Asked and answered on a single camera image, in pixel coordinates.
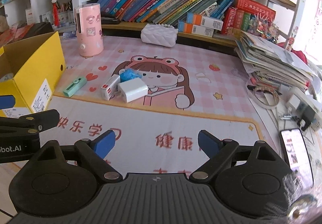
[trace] phone screen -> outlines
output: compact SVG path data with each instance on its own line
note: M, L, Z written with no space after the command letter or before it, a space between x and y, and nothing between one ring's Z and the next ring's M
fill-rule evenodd
M302 181L305 188L313 185L309 155L300 129L281 131L289 166Z

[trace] blue plastic wrapper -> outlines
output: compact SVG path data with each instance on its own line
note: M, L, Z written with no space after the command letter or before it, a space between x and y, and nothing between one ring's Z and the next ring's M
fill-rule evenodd
M129 68L120 74L121 82L129 81L135 78L142 78L142 75Z

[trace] frog headband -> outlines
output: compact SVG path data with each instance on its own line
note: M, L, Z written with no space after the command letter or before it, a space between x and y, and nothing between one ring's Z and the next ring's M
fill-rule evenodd
M179 69L176 67L179 65L179 62L175 59L172 58L164 58L162 60L158 59L148 59L147 57L143 55L135 55L131 58L131 63L126 66L126 68L130 68L135 64L142 63L142 62L158 62L161 64L165 64L166 66L170 67L173 69L177 74L181 74Z

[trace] red tassel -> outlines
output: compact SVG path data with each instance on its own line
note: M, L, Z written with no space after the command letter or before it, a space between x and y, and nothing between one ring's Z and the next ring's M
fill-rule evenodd
M52 0L54 24L56 27L58 27L59 26L59 18L58 18L58 9L57 9L56 2L57 2L57 0Z

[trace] gray ribbed panel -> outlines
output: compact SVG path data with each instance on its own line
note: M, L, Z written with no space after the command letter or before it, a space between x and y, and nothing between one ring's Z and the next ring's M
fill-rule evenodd
M85 208L57 218L18 214L9 224L260 224L221 205L184 174L129 174L106 184Z

